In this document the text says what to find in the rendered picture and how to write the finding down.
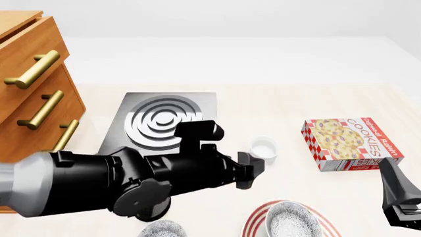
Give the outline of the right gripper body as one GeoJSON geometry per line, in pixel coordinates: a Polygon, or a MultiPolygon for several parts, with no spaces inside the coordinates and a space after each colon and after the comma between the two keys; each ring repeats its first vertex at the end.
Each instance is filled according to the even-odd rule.
{"type": "Polygon", "coordinates": [[[384,197],[382,209],[390,226],[421,230],[421,199],[392,200],[384,197]]]}

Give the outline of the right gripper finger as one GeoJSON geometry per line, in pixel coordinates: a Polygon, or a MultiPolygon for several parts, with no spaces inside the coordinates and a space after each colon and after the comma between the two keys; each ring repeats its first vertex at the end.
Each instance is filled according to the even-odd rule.
{"type": "Polygon", "coordinates": [[[421,190],[402,172],[391,157],[379,163],[384,191],[383,205],[419,205],[421,190]]]}

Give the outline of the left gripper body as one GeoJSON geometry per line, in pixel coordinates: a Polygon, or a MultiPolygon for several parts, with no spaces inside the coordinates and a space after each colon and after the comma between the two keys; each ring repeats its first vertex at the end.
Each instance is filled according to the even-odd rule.
{"type": "Polygon", "coordinates": [[[253,181],[265,170],[264,159],[253,157],[250,153],[239,151],[237,153],[238,166],[235,170],[235,183],[237,189],[247,190],[253,181]]]}

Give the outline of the small white bowl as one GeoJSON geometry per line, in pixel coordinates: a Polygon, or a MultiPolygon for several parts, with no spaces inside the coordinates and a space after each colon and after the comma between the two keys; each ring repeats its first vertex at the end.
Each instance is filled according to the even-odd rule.
{"type": "Polygon", "coordinates": [[[253,157],[264,159],[267,165],[272,165],[278,156],[278,144],[268,136],[253,138],[250,145],[253,157]]]}

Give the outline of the white plate with red rings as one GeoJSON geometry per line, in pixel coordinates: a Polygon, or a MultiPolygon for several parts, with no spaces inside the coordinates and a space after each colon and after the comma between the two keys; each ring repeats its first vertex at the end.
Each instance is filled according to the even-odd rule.
{"type": "MultiPolygon", "coordinates": [[[[247,221],[243,225],[240,236],[241,237],[268,237],[265,220],[268,210],[275,204],[282,202],[282,199],[276,199],[274,201],[268,201],[257,207],[248,217],[247,221]]],[[[317,210],[304,205],[313,215],[315,215],[320,223],[323,237],[342,237],[337,228],[321,213],[317,210]]]]}

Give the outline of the grey patterned bowl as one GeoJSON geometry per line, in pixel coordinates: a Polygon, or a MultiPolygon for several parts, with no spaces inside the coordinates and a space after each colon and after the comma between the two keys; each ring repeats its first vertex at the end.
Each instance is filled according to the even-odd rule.
{"type": "Polygon", "coordinates": [[[178,223],[163,220],[146,226],[138,237],[187,237],[187,234],[178,223]]]}
{"type": "Polygon", "coordinates": [[[265,220],[269,237],[322,237],[315,215],[295,201],[281,201],[269,208],[265,220]]]}

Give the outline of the flat stove plate with rings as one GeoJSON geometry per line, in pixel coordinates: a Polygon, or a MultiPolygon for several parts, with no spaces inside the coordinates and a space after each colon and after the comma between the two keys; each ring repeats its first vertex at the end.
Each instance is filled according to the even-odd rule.
{"type": "Polygon", "coordinates": [[[216,120],[214,92],[128,92],[99,148],[108,155],[118,147],[137,149],[142,155],[177,153],[179,122],[216,120]]]}

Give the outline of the wooden cabinet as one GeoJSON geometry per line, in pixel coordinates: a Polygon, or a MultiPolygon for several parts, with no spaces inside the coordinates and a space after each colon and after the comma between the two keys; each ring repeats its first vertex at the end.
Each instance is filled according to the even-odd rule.
{"type": "MultiPolygon", "coordinates": [[[[40,11],[0,11],[0,44],[31,26],[40,11]]],[[[52,149],[16,162],[0,162],[0,213],[36,217],[43,212],[53,181],[52,149]]]]}

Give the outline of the red white cookie box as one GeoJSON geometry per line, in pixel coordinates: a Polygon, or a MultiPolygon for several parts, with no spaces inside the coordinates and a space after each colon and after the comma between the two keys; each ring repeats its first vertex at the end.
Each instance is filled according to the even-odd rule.
{"type": "Polygon", "coordinates": [[[404,158],[372,118],[306,120],[301,133],[322,172],[379,169],[386,157],[404,158]]]}

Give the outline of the large wooden drawer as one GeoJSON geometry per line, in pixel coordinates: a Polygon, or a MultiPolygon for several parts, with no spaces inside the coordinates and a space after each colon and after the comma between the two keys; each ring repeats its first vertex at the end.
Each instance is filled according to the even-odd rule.
{"type": "Polygon", "coordinates": [[[0,44],[0,123],[26,100],[44,80],[69,56],[68,49],[51,16],[36,21],[17,35],[0,44]],[[25,90],[5,84],[6,78],[18,78],[34,66],[35,55],[56,51],[60,57],[25,90]]]}

